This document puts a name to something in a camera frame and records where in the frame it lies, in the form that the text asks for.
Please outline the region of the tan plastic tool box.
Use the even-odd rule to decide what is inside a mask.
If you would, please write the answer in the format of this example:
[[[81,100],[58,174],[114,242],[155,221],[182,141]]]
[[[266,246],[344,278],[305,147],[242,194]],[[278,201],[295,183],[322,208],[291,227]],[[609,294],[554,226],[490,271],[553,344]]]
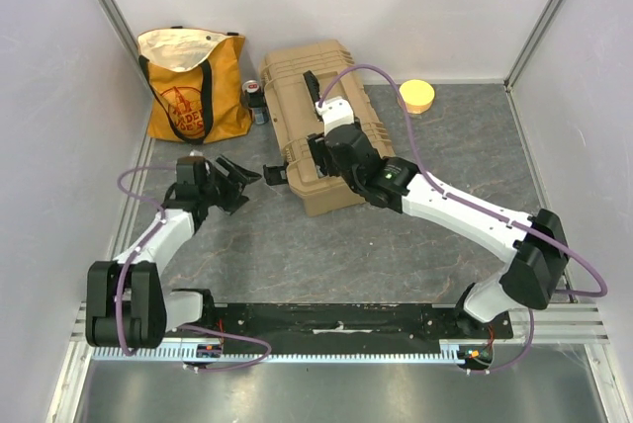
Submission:
[[[335,77],[355,64],[347,48],[330,40],[271,51],[264,55],[259,73],[279,149],[285,159],[291,191],[303,201],[308,216],[365,203],[348,186],[351,171],[340,177],[325,145],[325,119],[316,103]],[[381,157],[395,156],[388,132],[381,123],[356,73],[326,94],[326,102],[340,97],[350,104],[352,122],[360,124]]]

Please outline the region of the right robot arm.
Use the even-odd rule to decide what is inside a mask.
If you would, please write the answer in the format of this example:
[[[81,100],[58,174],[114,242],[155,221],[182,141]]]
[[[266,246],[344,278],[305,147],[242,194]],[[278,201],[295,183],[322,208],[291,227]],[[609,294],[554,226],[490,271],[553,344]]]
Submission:
[[[341,178],[374,207],[429,220],[484,247],[501,269],[464,291],[453,325],[472,338],[489,322],[515,307],[545,309],[569,262],[560,218],[542,209],[535,215],[504,210],[470,196],[400,157],[383,157],[359,125],[311,134],[308,146],[316,168]]]

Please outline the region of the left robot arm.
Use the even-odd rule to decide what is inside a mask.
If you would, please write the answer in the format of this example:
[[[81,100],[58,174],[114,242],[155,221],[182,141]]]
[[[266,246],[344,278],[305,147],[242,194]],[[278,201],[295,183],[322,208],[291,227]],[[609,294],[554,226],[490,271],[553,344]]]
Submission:
[[[175,180],[162,201],[152,202],[156,214],[148,228],[114,259],[88,270],[85,337],[93,347],[116,347],[129,356],[158,347],[182,325],[199,337],[217,328],[209,291],[169,288],[161,274],[211,208],[236,212],[248,201],[245,187],[261,176],[224,156],[188,155],[171,169]]]

